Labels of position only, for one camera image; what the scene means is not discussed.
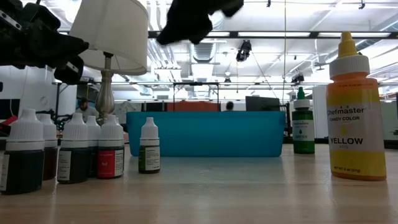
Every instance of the food coloring bottle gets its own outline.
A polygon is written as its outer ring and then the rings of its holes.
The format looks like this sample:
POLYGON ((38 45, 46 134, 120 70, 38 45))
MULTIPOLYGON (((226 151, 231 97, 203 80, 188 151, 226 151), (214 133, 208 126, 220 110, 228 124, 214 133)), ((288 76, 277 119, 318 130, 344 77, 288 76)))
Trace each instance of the food coloring bottle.
POLYGON ((97 176, 97 163, 98 163, 98 140, 100 139, 101 126, 97 124, 95 116, 87 118, 88 128, 88 147, 91 150, 90 159, 90 177, 97 176))
POLYGON ((81 183, 88 179, 91 149, 88 147, 88 127, 81 113, 74 113, 65 124, 58 156, 57 181, 60 184, 81 183))
POLYGON ((377 80, 350 32, 341 35, 326 88, 331 173, 355 180, 385 180, 383 129, 377 80))
POLYGON ((138 172, 140 174, 156 174, 159 171, 159 129, 154 123, 154 118, 147 118, 146 123, 141 128, 138 172))
POLYGON ((293 148, 297 154, 315 153, 315 133, 313 115, 310 111, 310 100, 305 99, 303 87, 298 89, 297 100, 294 101, 293 117, 293 148))
POLYGON ((25 109, 13 122, 2 161, 0 192, 24 194, 42 188, 44 167, 43 124, 36 111, 25 109))
POLYGON ((49 114, 42 114, 39 120, 43 123, 44 137, 44 171, 43 180, 51 180, 57 174, 58 139, 57 127, 49 114))
POLYGON ((120 145, 123 147, 123 152, 124 152, 124 150, 125 150, 125 145, 126 145, 126 143, 124 142, 124 131, 123 131, 123 127, 120 125, 120 122, 119 122, 119 118, 118 117, 116 117, 116 123, 122 128, 122 131, 121 131, 121 135, 120 135, 120 145))
POLYGON ((101 127, 98 143, 97 178, 113 179, 123 175, 124 145, 121 145, 123 128, 116 122, 115 115, 108 115, 101 127))

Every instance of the green bottle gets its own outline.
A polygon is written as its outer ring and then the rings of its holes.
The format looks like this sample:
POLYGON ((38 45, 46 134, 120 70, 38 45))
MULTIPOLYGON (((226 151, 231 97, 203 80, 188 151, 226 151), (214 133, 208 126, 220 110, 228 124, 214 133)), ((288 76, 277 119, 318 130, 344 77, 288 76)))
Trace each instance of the green bottle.
POLYGON ((303 87, 300 87, 297 100, 294 101, 295 111, 292 113, 293 148, 297 154, 315 153, 315 132, 310 107, 310 100, 305 99, 303 87))

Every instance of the wooden table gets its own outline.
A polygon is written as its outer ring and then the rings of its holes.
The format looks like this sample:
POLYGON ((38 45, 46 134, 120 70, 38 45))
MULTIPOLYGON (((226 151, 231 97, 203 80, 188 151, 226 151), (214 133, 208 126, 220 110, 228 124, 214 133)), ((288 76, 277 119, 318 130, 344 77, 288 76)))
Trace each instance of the wooden table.
POLYGON ((162 158, 152 175, 126 155, 120 179, 0 196, 0 223, 398 223, 398 151, 386 152, 385 182, 332 177, 327 145, 312 156, 285 145, 278 158, 162 158))

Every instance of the yellow candy color bottle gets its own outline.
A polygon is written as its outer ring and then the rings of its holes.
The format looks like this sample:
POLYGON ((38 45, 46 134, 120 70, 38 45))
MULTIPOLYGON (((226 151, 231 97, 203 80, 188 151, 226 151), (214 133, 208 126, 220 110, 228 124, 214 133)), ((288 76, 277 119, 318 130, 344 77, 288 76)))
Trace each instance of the yellow candy color bottle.
POLYGON ((350 32, 341 35, 326 89, 330 168, 336 177, 385 180, 386 159, 377 80, 350 32))

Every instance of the teal plastic tub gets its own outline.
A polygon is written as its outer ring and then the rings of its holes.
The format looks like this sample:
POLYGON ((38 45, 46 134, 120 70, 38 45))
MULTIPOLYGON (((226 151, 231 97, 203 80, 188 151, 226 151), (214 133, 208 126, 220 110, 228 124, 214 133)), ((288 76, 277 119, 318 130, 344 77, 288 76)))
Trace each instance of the teal plastic tub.
POLYGON ((147 117, 159 127, 161 156, 277 157, 282 151, 283 111, 130 112, 127 129, 133 156, 138 156, 147 117))

